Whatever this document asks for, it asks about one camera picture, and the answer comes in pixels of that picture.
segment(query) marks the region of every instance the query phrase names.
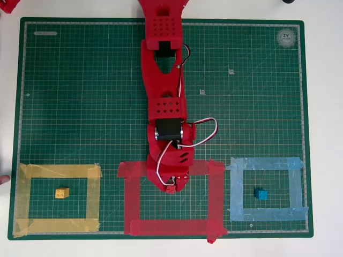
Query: yellow cube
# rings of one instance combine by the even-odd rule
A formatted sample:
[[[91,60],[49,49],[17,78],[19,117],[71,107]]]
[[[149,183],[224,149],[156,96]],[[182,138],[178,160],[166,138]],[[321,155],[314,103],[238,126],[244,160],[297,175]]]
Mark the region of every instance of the yellow cube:
[[[61,187],[56,189],[55,198],[64,199],[69,196],[69,187]]]

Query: small cube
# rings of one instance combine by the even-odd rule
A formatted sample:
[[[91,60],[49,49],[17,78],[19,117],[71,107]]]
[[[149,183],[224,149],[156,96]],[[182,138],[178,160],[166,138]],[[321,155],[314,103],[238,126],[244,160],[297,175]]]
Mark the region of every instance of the small cube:
[[[268,191],[261,189],[261,188],[256,188],[255,189],[255,197],[258,200],[267,200],[268,199]]]
[[[55,198],[64,199],[69,196],[69,187],[61,187],[56,189]]]

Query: ventilation holes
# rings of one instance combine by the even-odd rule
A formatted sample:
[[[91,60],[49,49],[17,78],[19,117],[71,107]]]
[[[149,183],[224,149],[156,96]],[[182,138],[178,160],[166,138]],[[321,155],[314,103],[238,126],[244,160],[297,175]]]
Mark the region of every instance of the ventilation holes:
[[[186,155],[188,155],[188,153],[184,153],[184,154],[180,155],[180,158],[183,158],[183,157],[185,157]]]
[[[185,161],[188,161],[188,158],[185,158],[185,159],[181,160],[180,163],[183,163]]]

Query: finger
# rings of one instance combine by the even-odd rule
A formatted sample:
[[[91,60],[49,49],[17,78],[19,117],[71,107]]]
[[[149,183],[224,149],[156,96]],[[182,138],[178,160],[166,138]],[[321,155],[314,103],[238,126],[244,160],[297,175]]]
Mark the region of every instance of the finger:
[[[0,185],[10,181],[11,177],[8,175],[0,176]]]

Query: logo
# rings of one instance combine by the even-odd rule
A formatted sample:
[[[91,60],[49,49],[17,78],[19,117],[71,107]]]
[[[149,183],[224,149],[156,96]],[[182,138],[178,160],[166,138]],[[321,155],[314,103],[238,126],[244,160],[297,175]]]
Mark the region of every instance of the logo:
[[[278,42],[283,47],[292,47],[295,43],[295,34],[290,29],[279,31]]]

